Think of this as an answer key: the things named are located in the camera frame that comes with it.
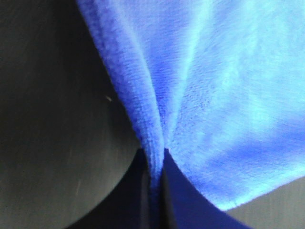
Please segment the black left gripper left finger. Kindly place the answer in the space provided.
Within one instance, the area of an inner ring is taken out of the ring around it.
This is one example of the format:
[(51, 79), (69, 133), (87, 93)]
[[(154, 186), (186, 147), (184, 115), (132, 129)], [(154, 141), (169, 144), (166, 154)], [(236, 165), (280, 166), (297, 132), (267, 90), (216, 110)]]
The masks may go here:
[(149, 229), (147, 161), (138, 149), (120, 182), (93, 210), (68, 229)]

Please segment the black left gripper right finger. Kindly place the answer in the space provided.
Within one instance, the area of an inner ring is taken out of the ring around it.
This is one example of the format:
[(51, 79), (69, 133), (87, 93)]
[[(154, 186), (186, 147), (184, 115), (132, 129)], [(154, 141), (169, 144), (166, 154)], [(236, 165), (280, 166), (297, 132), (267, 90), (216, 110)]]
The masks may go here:
[(209, 202), (183, 175), (168, 149), (161, 178), (162, 229), (248, 229)]

